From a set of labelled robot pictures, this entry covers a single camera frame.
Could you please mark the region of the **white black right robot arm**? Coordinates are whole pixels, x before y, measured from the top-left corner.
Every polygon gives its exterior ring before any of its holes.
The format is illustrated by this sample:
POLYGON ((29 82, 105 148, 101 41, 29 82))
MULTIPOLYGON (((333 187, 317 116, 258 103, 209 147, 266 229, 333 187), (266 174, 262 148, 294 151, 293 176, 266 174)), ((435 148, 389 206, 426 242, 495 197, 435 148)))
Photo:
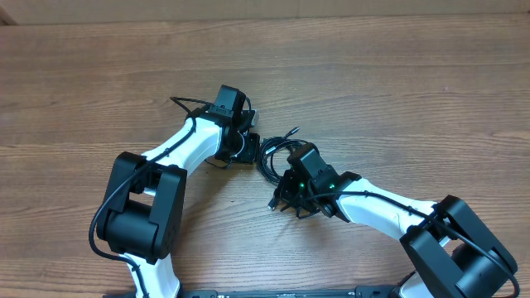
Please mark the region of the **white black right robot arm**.
POLYGON ((397 239, 414 272, 393 289, 393 296, 492 297, 507 282, 513 285, 513 296, 520 294, 513 256, 458 197, 448 195, 440 202, 409 199, 327 166, 286 170, 277 180, 274 199, 397 239))

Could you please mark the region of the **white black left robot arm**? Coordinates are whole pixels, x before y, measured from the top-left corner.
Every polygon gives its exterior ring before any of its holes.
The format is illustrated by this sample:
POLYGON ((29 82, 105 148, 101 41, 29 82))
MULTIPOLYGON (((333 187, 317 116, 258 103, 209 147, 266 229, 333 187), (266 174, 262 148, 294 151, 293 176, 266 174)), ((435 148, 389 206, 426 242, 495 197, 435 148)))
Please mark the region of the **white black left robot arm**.
POLYGON ((141 155, 114 161, 104 201, 89 227, 89 243, 101 257, 124 262, 132 297, 176 297, 180 281, 171 250, 177 240, 190 174, 206 159, 252 163, 259 136, 254 114, 190 116, 167 141, 141 155))

